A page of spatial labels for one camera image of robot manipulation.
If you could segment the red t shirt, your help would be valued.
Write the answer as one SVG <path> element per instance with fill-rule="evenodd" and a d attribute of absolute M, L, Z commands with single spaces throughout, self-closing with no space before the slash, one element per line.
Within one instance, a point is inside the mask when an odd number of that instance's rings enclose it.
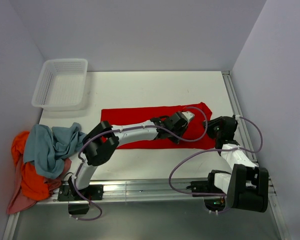
<path fill-rule="evenodd" d="M 137 108 L 113 108 L 101 110 L 101 121 L 108 121 L 111 125 L 131 125 L 138 124 L 151 118 L 162 116 L 171 116 L 177 111 L 190 111 L 194 114 L 194 119 L 189 123 L 188 129 L 182 136 L 184 139 L 194 140 L 204 133 L 205 117 L 211 119 L 212 111 L 203 103 L 195 103 L 190 105 L 175 106 L 153 106 L 153 107 L 137 107 Z M 185 142 L 175 144 L 169 139 L 144 140 L 125 144 L 120 149 L 199 149 L 207 150 L 215 147 L 215 140 L 211 139 L 207 134 L 199 141 Z"/>

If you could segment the blue grey t shirt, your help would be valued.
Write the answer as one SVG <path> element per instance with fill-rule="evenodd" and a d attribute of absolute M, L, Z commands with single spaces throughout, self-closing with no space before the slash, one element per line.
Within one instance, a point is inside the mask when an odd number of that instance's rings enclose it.
<path fill-rule="evenodd" d="M 64 170 L 64 159 L 83 147 L 85 136 L 77 122 L 70 127 L 35 124 L 25 143 L 23 162 L 33 165 L 39 176 L 56 179 Z"/>

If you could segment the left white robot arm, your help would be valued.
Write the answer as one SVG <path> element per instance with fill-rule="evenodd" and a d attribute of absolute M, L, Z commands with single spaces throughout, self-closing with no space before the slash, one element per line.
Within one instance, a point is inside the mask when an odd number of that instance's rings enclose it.
<path fill-rule="evenodd" d="M 68 179 L 69 194 L 76 200 L 85 198 L 97 167 L 108 162 L 118 147 L 166 139 L 179 144 L 194 117 L 190 111 L 177 111 L 171 116 L 154 117 L 130 125 L 100 122 L 82 141 L 78 156 L 84 154 L 84 158 L 81 159 L 82 166 Z"/>

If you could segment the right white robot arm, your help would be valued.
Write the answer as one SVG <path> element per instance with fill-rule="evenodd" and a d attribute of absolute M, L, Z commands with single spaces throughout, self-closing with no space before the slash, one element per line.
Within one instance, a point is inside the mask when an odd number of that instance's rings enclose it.
<path fill-rule="evenodd" d="M 260 135 L 260 147 L 245 149 L 235 140 L 239 120 L 252 124 Z M 246 152 L 257 153 L 263 147 L 263 136 L 257 125 L 240 116 L 220 116 L 203 123 L 209 138 L 215 141 L 214 149 L 231 168 L 231 171 L 212 170 L 207 177 L 206 193 L 225 194 L 225 208 L 264 213 L 268 208 L 269 172 L 253 163 Z"/>

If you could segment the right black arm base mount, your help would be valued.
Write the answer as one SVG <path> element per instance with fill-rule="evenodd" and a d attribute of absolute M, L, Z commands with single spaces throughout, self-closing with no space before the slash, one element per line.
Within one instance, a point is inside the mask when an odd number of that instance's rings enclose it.
<path fill-rule="evenodd" d="M 191 190 L 192 193 L 206 193 L 206 194 L 223 194 L 224 192 L 210 185 L 207 180 L 191 181 L 190 185 L 186 187 L 187 190 Z M 204 205 L 211 211 L 223 211 L 226 207 L 226 199 L 224 196 L 216 196 L 214 198 L 208 198 L 204 196 Z"/>

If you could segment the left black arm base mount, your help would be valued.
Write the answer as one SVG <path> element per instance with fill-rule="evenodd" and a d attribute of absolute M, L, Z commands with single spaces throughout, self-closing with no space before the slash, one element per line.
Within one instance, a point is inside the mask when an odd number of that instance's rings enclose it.
<path fill-rule="evenodd" d="M 79 190 L 79 192 L 91 201 L 100 201 L 103 198 L 104 186 L 101 184 L 89 185 L 85 189 Z M 59 188 L 57 196 L 58 202 L 75 202 L 82 201 L 83 199 L 75 192 L 71 190 L 69 185 L 64 184 Z M 85 215 L 90 209 L 89 203 L 69 203 L 68 213 L 72 215 Z"/>

